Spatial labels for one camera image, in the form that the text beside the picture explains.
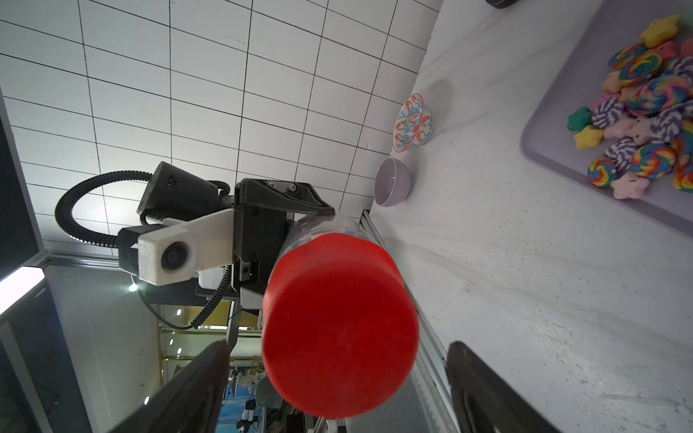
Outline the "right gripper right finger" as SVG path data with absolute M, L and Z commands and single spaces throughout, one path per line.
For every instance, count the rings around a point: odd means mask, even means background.
M 559 433 L 466 344 L 449 346 L 446 373 L 462 432 Z

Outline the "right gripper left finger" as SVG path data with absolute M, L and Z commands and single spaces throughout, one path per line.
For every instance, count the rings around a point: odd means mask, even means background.
M 220 340 L 209 345 L 115 432 L 214 432 L 229 374 L 230 348 Z

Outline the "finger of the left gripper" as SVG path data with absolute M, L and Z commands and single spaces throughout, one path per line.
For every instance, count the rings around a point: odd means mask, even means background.
M 235 187 L 235 207 L 243 206 L 322 217 L 336 214 L 312 185 L 288 180 L 243 179 Z

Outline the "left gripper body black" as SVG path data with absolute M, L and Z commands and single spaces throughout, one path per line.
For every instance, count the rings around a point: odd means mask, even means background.
M 263 308 L 270 275 L 292 224 L 292 212 L 250 205 L 235 209 L 232 287 L 242 309 Z

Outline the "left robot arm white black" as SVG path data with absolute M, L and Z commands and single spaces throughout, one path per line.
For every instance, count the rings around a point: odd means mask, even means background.
M 139 225 L 108 235 L 77 222 L 74 207 L 84 196 L 121 181 L 146 184 L 136 211 Z M 203 325 L 224 297 L 241 288 L 265 289 L 295 214 L 332 218 L 336 211 L 308 183 L 244 179 L 230 186 L 168 162 L 153 173 L 111 171 L 84 180 L 54 210 L 71 238 L 117 250 L 120 269 L 134 283 L 166 286 L 221 269 L 218 287 L 191 328 Z

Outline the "red lid candy jar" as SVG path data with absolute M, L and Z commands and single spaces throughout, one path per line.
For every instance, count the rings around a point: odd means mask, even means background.
M 263 363 L 281 397 L 327 419 L 373 411 L 402 388 L 419 344 L 395 261 L 353 218 L 292 226 L 263 297 Z

